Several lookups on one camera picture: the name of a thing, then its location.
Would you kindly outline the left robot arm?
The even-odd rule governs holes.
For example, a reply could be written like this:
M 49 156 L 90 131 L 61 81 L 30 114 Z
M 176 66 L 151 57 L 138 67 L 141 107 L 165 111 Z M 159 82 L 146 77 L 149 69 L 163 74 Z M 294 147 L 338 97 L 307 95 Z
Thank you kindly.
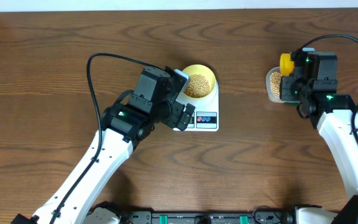
M 145 67 L 135 90 L 122 92 L 97 114 L 94 139 L 61 187 L 30 218 L 18 214 L 13 223 L 83 223 L 113 173 L 157 123 L 186 129 L 195 107 L 177 98 L 189 82 L 181 70 Z

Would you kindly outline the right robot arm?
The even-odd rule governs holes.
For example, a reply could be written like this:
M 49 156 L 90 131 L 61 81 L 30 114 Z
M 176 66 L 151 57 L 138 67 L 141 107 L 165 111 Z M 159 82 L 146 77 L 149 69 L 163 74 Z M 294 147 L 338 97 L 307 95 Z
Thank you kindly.
M 280 99 L 296 103 L 333 155 L 348 202 L 339 212 L 296 205 L 282 223 L 358 223 L 358 114 L 349 95 L 337 93 L 337 56 L 303 48 L 280 57 Z

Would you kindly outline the yellow plastic measuring scoop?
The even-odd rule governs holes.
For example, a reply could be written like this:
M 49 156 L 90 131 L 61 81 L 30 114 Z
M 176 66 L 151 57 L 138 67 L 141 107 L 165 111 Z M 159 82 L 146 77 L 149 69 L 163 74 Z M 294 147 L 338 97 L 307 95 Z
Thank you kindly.
M 280 73 L 283 76 L 289 76 L 295 68 L 294 61 L 291 59 L 291 53 L 284 53 L 280 56 Z

